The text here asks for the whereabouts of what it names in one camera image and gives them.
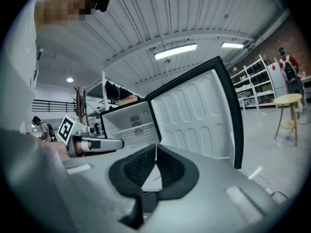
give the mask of refrigerator shelf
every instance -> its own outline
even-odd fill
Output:
[[[122,139],[125,145],[134,147],[145,143],[159,143],[153,122],[138,125],[129,129],[120,130],[111,135],[116,139]]]

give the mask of backpack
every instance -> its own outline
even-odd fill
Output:
[[[50,135],[50,137],[53,139],[54,142],[57,142],[57,139],[56,139],[52,125],[49,123],[45,123],[45,124],[48,126],[48,134]]]
[[[294,80],[297,80],[297,71],[296,68],[294,68],[292,63],[290,62],[290,56],[286,55],[286,60],[283,61],[281,59],[281,63],[283,64],[283,70],[287,81],[292,82]]]

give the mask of freezer door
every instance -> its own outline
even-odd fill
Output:
[[[274,62],[271,65],[267,66],[267,69],[270,74],[274,89],[276,90],[282,87],[286,88],[285,80],[281,73],[281,69],[280,69],[278,62]]]
[[[241,110],[220,57],[179,76],[146,99],[161,144],[241,168]]]

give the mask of red shirt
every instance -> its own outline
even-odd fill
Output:
[[[281,59],[282,59],[283,61],[286,61],[286,55],[281,56]],[[297,62],[297,61],[295,60],[295,58],[292,57],[291,55],[290,55],[289,61],[291,62],[291,64],[292,64],[293,67],[295,67],[296,69],[298,69],[298,67],[299,67],[298,62]],[[283,64],[282,64],[280,61],[278,62],[278,64],[280,65],[281,73],[284,73]]]

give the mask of brick wall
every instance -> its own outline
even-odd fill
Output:
[[[240,71],[243,66],[249,66],[259,59],[258,55],[266,55],[270,63],[274,62],[273,57],[280,59],[279,47],[286,50],[286,54],[292,55],[299,64],[299,71],[305,71],[306,75],[311,75],[311,51],[306,43],[302,32],[289,16],[281,26],[273,32],[265,41],[257,46],[250,54],[234,65]]]

